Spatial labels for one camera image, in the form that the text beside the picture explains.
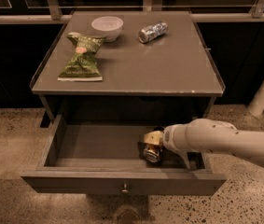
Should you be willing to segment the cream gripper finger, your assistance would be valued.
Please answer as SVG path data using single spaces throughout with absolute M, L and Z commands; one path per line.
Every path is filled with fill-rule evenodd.
M 158 144 L 158 136 L 154 132 L 146 133 L 143 137 L 143 142 L 156 146 Z

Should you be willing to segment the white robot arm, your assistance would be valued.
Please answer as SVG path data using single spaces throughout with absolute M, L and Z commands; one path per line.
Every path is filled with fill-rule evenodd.
M 222 153 L 252 162 L 264 168 L 264 132 L 243 131 L 226 121 L 194 119 L 175 124 L 143 136 L 144 157 L 160 161 L 160 152 L 167 148 L 189 163 L 189 152 Z

